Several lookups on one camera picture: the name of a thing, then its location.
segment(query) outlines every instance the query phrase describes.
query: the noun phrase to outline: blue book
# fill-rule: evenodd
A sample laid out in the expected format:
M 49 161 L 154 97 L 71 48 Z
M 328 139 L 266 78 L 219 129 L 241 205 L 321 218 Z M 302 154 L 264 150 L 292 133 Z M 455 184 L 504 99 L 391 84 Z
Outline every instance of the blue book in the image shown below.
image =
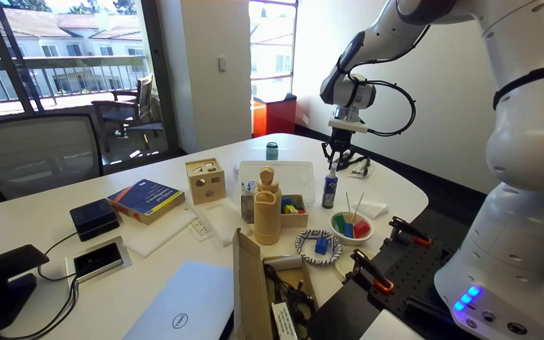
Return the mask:
M 113 211 L 141 224 L 154 222 L 183 201 L 185 195 L 181 192 L 149 180 L 139 180 L 137 184 L 107 197 Z

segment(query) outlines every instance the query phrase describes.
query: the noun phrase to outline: white wall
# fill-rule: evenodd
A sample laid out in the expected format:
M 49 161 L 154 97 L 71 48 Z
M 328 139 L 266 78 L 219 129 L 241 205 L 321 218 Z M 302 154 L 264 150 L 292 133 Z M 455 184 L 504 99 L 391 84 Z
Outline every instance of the white wall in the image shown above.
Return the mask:
M 251 137 L 245 0 L 158 0 L 183 152 Z M 217 58 L 226 73 L 217 71 Z
M 332 107 L 319 99 L 319 86 L 347 42 L 377 18 L 383 0 L 300 0 L 294 84 L 302 126 L 330 135 Z M 417 120 L 394 139 L 358 135 L 355 146 L 487 194 L 494 178 L 485 169 L 485 141 L 493 129 L 494 80 L 476 24 L 432 27 L 406 58 L 389 65 L 360 67 L 355 75 L 404 88 L 417 103 Z M 379 90 L 366 126 L 398 127 L 408 107 Z

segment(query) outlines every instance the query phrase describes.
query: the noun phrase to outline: white table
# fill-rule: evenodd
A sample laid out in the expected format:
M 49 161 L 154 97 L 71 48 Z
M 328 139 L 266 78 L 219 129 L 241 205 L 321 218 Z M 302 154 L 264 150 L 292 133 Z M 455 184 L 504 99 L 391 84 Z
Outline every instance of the white table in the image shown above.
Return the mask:
M 264 161 L 266 143 L 277 143 L 279 161 L 309 161 L 315 175 L 315 205 L 309 207 L 307 229 L 328 229 L 332 211 L 319 207 L 323 180 L 326 177 L 326 161 L 321 152 L 321 143 L 290 137 L 270 135 L 255 141 L 245 141 L 200 154 L 192 154 L 164 163 L 154 163 L 141 169 L 103 177 L 98 180 L 81 182 L 75 186 L 45 192 L 39 195 L 22 197 L 0 205 L 0 254 L 34 245 L 45 252 L 56 241 L 73 233 L 68 212 L 75 207 L 103 199 L 120 188 L 132 186 L 141 178 L 160 182 L 188 194 L 185 178 L 185 163 L 215 158 L 226 177 L 226 188 L 236 188 L 239 161 Z M 364 245 L 366 254 L 374 254 L 389 235 L 387 222 L 391 216 L 400 216 L 411 222 L 426 207 L 426 197 L 421 190 L 406 182 L 389 169 L 372 163 L 366 180 L 351 177 L 347 171 L 338 175 L 336 211 L 345 209 L 345 192 L 357 201 L 364 192 L 366 201 L 385 203 L 389 214 L 375 220 L 375 235 Z M 137 222 L 122 218 L 122 224 L 113 233 L 102 235 L 88 243 L 71 239 L 49 256 L 43 267 L 47 275 L 64 275 L 64 260 L 81 250 L 122 237 L 130 239 L 147 229 Z M 304 229 L 283 231 L 275 246 L 262 248 L 262 256 L 294 254 L 292 243 Z M 232 267 L 232 248 L 222 248 L 215 239 L 196 241 L 187 229 L 168 241 L 149 258 L 130 254 L 130 265 L 115 275 L 81 284 L 79 303 L 69 318 L 58 326 L 51 339 L 122 339 L 139 314 L 158 296 L 164 284 L 179 269 L 183 262 L 202 262 L 211 265 Z M 319 305 L 326 303 L 341 284 L 334 269 L 311 269 L 311 284 Z M 24 311 L 17 322 L 3 331 L 7 337 L 28 335 L 41 330 L 62 307 L 66 299 L 64 284 L 37 282 Z

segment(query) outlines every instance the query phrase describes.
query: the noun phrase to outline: laptop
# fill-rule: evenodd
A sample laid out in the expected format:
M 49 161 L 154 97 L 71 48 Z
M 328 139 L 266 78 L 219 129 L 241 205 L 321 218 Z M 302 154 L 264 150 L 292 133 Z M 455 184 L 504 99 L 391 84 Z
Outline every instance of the laptop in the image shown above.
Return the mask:
M 232 269 L 183 263 L 124 340 L 217 340 L 234 311 Z

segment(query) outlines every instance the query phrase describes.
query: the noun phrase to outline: blue light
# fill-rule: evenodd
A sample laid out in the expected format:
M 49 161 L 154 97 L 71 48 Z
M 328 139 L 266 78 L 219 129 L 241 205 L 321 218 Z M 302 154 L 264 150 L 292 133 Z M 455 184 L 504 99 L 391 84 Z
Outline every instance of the blue light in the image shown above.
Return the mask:
M 453 309 L 455 309 L 457 313 L 460 313 L 460 311 L 464 309 L 464 305 L 455 303 Z
M 466 292 L 470 297 L 477 297 L 479 296 L 479 290 L 476 286 L 468 288 Z
M 462 305 L 470 305 L 472 299 L 470 299 L 468 296 L 462 296 L 462 297 L 460 297 L 460 303 L 462 303 Z

